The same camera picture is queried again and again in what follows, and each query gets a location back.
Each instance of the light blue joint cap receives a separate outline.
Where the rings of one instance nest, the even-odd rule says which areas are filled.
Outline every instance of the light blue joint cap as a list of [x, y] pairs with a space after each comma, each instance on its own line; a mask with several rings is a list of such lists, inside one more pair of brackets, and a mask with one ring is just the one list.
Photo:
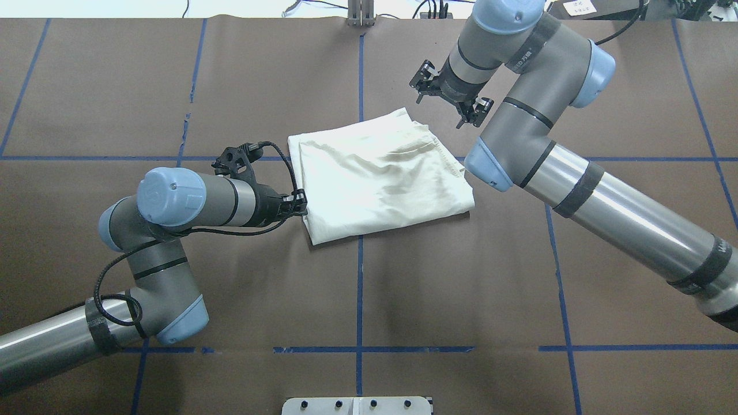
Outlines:
[[113, 210], [115, 210], [115, 207], [118, 206], [122, 201], [126, 200], [128, 197], [122, 198], [121, 200], [115, 202], [115, 204], [111, 207], [105, 209], [105, 212], [100, 215], [100, 219], [97, 221], [97, 233], [100, 235], [100, 239], [105, 242], [105, 245], [108, 245], [108, 248], [112, 249], [115, 252], [123, 252], [123, 250], [120, 249], [120, 247], [118, 247], [115, 242], [113, 242], [113, 237], [110, 234], [110, 218], [113, 216]]
[[472, 17], [496, 35], [514, 35], [530, 29], [543, 15], [545, 0], [477, 0]]
[[584, 78], [579, 95], [571, 102], [574, 108], [584, 108], [597, 98], [600, 92], [607, 88], [607, 84], [615, 74], [615, 58], [595, 45], [592, 39], [588, 39], [592, 45], [590, 54], [590, 67], [587, 69], [587, 77]]
[[512, 187], [510, 176], [494, 158], [487, 144], [479, 137], [472, 150], [466, 155], [463, 165], [483, 182], [501, 192]]
[[200, 294], [197, 300], [180, 314], [179, 317], [174, 319], [174, 321], [169, 323], [169, 326], [166, 326], [156, 335], [156, 339], [164, 345], [177, 343], [180, 340], [199, 333], [200, 330], [204, 329], [208, 321], [210, 321], [210, 316], [207, 315], [205, 302], [202, 300], [202, 294]]
[[157, 167], [144, 176], [136, 195], [144, 219], [162, 226], [179, 226], [202, 212], [207, 194], [205, 183], [194, 171]]

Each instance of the towel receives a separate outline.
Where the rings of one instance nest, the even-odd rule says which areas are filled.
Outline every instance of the towel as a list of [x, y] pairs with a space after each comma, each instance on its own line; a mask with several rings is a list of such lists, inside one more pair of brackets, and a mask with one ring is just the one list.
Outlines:
[[405, 227], [474, 207], [464, 167], [407, 111], [290, 136], [313, 245]]

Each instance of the gray robot arm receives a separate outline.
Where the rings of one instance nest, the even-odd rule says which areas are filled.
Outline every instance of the gray robot arm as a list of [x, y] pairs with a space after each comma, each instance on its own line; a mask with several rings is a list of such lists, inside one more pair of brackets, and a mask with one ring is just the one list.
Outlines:
[[128, 261], [135, 287], [104, 300], [104, 308], [93, 297], [84, 306], [0, 336], [0, 395], [143, 338], [155, 335], [168, 345], [202, 330], [209, 317], [179, 239], [198, 226], [278, 226], [306, 214], [305, 194], [294, 181], [291, 196], [256, 182], [250, 162], [261, 156], [263, 145], [227, 148], [213, 163], [216, 175], [155, 168], [136, 195], [106, 210], [100, 236], [112, 250], [126, 252], [118, 260]]
[[607, 86], [615, 61], [542, 11], [543, 0], [478, 0], [443, 68], [425, 61], [410, 86], [441, 96], [479, 126], [479, 98], [497, 68], [520, 74], [466, 157], [499, 191], [513, 184], [541, 199], [691, 295], [699, 310], [738, 331], [738, 258], [732, 247], [548, 137], [568, 106]]

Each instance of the white cloth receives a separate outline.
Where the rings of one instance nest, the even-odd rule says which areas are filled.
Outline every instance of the white cloth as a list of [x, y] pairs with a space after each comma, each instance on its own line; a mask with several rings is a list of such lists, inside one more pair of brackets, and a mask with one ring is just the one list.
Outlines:
[[409, 226], [474, 207], [464, 167], [398, 109], [374, 120], [289, 138], [313, 245]]

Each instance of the white label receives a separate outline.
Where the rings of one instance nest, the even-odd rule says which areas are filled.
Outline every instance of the white label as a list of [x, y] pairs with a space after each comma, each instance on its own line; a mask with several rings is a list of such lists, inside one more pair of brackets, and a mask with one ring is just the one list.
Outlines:
[[588, 15], [590, 13], [597, 13], [594, 5], [590, 0], [576, 0], [564, 3], [564, 8], [569, 16], [581, 16]]

